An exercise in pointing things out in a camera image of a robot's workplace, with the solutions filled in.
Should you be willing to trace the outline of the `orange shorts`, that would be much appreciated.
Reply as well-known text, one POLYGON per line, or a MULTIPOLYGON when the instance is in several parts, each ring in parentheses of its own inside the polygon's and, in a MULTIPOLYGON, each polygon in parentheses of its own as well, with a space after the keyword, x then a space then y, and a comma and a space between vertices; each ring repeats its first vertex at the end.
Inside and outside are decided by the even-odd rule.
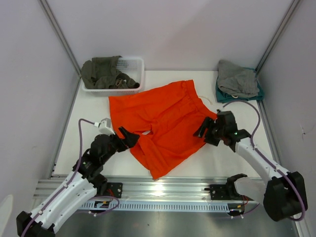
POLYGON ((112 126, 140 136, 130 149, 153 179, 167 175, 205 142, 194 133, 206 117, 216 119, 198 97, 193 80, 172 82, 134 95, 110 96, 112 126))

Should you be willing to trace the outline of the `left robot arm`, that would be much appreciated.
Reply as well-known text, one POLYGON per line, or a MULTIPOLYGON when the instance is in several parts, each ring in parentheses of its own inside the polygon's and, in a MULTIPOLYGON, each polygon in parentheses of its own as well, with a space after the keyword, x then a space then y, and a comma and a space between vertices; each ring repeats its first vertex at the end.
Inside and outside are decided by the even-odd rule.
POLYGON ((101 174, 104 164, 117 152, 133 148, 140 135, 120 127, 123 135, 99 134, 63 183, 39 206, 16 218, 20 237, 53 237, 62 225, 87 201, 103 197, 107 192, 107 178, 101 174))

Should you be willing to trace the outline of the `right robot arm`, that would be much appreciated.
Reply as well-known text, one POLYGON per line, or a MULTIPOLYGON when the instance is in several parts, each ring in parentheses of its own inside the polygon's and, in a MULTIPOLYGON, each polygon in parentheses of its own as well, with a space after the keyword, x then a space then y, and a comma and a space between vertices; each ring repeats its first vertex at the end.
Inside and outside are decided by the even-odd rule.
POLYGON ((305 182, 299 172, 289 172, 277 162, 266 157, 255 145, 253 135, 245 129, 238 129, 232 112, 218 112, 217 118, 206 117, 194 133, 205 143, 218 146, 223 142, 234 153, 245 159, 259 174, 263 183, 252 181, 245 174, 231 176, 226 181, 225 192, 231 199, 244 196, 263 205, 274 221, 285 218, 297 221, 305 217, 308 209, 305 182))

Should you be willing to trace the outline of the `teal folded shorts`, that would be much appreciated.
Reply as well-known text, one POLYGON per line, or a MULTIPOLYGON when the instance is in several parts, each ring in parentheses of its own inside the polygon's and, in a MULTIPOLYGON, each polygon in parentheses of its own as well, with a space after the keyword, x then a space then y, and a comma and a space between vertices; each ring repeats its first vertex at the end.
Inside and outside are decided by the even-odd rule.
POLYGON ((243 100, 243 101, 253 101, 253 100, 256 100, 256 101, 262 101, 264 99, 264 92, 263 92, 263 89, 261 88, 260 84, 258 83, 258 88, 259 88, 259 93, 257 96, 255 97, 251 97, 251 98, 242 98, 242 97, 234 97, 234 96, 231 96, 229 94, 226 94, 224 92, 222 92, 219 88, 218 88, 218 85, 217 85, 217 81, 216 81, 216 85, 215 85, 215 94, 216 94, 216 99, 219 103, 227 103, 227 102, 230 102, 230 101, 235 101, 235 100, 243 100))

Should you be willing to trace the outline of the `grey folded shorts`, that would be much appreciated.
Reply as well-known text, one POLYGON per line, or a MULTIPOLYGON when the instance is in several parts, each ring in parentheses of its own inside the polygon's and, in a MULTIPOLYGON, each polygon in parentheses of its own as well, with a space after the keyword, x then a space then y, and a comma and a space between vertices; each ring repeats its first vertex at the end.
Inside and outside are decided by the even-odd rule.
POLYGON ((231 96, 251 98, 259 93, 256 72, 228 60, 218 62, 218 88, 231 96))

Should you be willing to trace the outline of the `olive green shorts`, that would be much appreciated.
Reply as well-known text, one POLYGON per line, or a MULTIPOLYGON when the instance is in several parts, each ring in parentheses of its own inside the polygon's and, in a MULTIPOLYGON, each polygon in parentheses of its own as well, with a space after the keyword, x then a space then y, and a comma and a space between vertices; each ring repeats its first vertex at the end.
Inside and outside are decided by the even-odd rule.
POLYGON ((136 89, 140 83, 117 69, 121 56, 94 57, 81 68, 81 79, 87 89, 136 89))

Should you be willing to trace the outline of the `white plastic basket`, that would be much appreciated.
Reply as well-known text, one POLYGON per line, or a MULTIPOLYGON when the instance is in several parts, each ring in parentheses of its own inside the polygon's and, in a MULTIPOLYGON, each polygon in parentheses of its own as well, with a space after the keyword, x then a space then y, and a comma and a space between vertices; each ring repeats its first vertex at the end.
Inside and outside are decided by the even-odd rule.
POLYGON ((122 96, 136 94, 143 89, 144 84, 144 61, 139 57, 122 57, 118 60, 117 69, 127 74, 136 82, 140 83, 136 89, 87 89, 82 80, 82 89, 96 96, 122 96))

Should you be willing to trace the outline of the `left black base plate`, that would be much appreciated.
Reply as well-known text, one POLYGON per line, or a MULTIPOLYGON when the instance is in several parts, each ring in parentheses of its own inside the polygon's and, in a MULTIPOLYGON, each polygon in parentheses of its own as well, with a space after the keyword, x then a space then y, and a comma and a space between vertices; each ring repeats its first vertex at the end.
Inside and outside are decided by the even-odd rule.
POLYGON ((121 198, 123 191, 123 183, 117 183, 117 182, 108 182, 104 195, 105 196, 112 196, 116 198, 121 198))

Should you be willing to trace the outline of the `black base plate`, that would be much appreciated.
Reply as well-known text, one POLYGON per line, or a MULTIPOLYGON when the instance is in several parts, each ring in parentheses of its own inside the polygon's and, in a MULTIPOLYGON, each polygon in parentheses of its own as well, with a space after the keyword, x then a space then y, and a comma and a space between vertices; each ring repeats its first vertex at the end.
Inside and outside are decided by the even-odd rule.
POLYGON ((117 182, 108 182, 104 195, 105 196, 112 196, 116 198, 121 198, 123 191, 123 183, 117 183, 117 182))
POLYGON ((244 200, 242 195, 238 194, 233 186, 211 184, 207 188, 204 188, 204 190, 209 192, 211 200, 244 200))

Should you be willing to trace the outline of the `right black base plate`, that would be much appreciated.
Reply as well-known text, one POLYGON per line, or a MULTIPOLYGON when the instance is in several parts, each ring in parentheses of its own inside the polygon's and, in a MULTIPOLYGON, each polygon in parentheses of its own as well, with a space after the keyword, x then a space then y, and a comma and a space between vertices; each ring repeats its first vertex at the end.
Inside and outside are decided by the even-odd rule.
POLYGON ((211 184, 207 188, 204 188, 204 190, 209 192, 211 200, 244 200, 242 195, 238 194, 233 186, 211 184))

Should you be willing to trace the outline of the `aluminium mounting rail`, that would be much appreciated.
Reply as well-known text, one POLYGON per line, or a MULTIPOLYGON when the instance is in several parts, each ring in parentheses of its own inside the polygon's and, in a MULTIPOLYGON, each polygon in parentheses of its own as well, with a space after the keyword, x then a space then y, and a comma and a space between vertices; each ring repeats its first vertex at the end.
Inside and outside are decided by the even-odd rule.
POLYGON ((109 182, 122 183, 122 200, 126 201, 210 201, 206 191, 212 184, 225 184, 227 178, 167 177, 153 180, 149 177, 108 176, 109 182))

